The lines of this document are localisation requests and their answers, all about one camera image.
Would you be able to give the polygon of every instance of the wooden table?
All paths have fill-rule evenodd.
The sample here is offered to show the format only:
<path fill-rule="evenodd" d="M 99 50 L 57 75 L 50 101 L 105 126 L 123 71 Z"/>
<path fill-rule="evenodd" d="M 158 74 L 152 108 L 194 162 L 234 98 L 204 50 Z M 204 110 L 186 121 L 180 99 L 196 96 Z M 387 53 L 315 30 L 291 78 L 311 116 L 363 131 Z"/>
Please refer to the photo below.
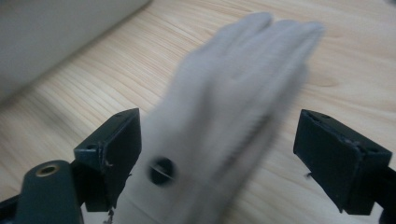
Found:
<path fill-rule="evenodd" d="M 256 11 L 277 20 L 322 21 L 327 33 L 310 78 L 272 153 L 225 223 L 376 223 L 339 214 L 292 153 L 300 110 L 328 114 L 396 152 L 396 5 L 387 1 L 156 0 L 54 67 L 0 108 L 0 200 L 44 161 L 72 149 L 121 110 L 145 115 L 161 99 L 181 58 L 221 26 Z M 396 161 L 391 165 L 396 168 Z"/>

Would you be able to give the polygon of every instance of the white glove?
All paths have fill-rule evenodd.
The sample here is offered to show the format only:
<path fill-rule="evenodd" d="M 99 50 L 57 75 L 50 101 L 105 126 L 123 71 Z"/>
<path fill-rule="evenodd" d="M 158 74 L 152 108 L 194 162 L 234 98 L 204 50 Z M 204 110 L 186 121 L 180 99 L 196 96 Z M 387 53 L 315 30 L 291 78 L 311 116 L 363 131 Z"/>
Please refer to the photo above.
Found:
<path fill-rule="evenodd" d="M 269 14 L 256 13 L 190 53 L 142 123 L 142 153 L 115 222 L 219 221 L 274 139 L 322 32 L 316 22 L 271 24 Z M 161 158 L 173 173 L 155 162 Z"/>

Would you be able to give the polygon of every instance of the blurry white glove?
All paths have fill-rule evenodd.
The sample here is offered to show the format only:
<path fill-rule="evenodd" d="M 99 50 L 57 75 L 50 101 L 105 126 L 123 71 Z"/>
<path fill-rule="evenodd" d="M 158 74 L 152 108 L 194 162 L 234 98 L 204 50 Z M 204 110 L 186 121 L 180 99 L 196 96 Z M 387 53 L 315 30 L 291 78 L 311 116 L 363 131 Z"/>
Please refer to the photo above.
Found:
<path fill-rule="evenodd" d="M 256 13 L 190 53 L 142 123 L 142 153 L 115 222 L 219 221 L 269 148 L 322 32 L 315 22 L 271 24 Z"/>

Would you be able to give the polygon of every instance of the hole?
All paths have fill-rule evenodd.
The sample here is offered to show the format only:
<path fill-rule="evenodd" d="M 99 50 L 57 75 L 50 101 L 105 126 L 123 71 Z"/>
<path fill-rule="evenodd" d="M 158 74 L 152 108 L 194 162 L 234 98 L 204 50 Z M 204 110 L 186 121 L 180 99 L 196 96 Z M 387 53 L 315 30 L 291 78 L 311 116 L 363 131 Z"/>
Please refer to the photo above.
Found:
<path fill-rule="evenodd" d="M 362 147 L 362 146 L 357 146 L 357 148 L 358 148 L 361 152 L 367 153 L 367 150 L 366 150 L 364 147 Z"/>
<path fill-rule="evenodd" d="M 56 172 L 58 172 L 58 170 L 59 166 L 57 164 L 50 164 L 37 170 L 37 172 L 35 172 L 35 175 L 38 177 L 49 176 L 55 174 Z"/>
<path fill-rule="evenodd" d="M 98 147 L 98 145 L 96 145 L 96 144 L 90 144 L 87 146 L 87 149 L 95 149 L 97 147 Z"/>
<path fill-rule="evenodd" d="M 176 167 L 167 158 L 155 160 L 149 167 L 149 179 L 157 186 L 166 186 L 175 180 Z"/>
<path fill-rule="evenodd" d="M 312 177 L 312 172 L 305 175 L 305 178 L 309 179 Z"/>

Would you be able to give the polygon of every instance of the wood grain surface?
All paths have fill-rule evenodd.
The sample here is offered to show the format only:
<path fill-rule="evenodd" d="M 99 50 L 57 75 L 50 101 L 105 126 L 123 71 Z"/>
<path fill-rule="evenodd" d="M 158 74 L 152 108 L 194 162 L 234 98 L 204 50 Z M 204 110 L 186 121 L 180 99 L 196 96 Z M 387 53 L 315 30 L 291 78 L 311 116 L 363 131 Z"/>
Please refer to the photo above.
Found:
<path fill-rule="evenodd" d="M 396 152 L 396 5 L 349 0 L 155 0 L 57 65 L 0 107 L 0 200 L 18 194 L 23 175 L 72 149 L 111 115 L 161 99 L 177 64 L 221 26 L 256 11 L 327 28 L 309 61 L 310 78 L 225 223 L 377 223 L 340 214 L 304 177 L 292 153 L 300 110 L 328 114 Z M 396 169 L 396 161 L 391 165 Z"/>

